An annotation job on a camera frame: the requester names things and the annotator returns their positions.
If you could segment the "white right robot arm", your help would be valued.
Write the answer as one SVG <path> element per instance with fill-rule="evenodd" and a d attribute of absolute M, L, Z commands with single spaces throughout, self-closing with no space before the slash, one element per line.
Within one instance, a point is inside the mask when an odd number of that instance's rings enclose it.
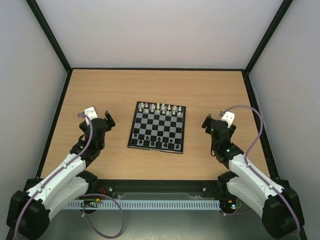
<path fill-rule="evenodd" d="M 221 119 L 208 115 L 201 126 L 211 136 L 211 155 L 228 169 L 218 177 L 218 191 L 242 200 L 274 239 L 299 233 L 305 219 L 297 192 L 267 177 L 232 143 L 234 119 L 235 114 L 226 111 Z"/>

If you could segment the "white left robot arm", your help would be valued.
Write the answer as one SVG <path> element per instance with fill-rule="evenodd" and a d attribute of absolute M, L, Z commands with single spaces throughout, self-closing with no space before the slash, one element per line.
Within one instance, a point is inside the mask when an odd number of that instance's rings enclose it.
<path fill-rule="evenodd" d="M 108 111 L 104 115 L 98 117 L 94 107 L 79 113 L 85 119 L 79 125 L 83 135 L 62 163 L 35 186 L 12 195 L 6 224 L 15 239 L 39 239 L 68 203 L 96 189 L 97 177 L 86 169 L 104 149 L 106 132 L 116 125 Z"/>

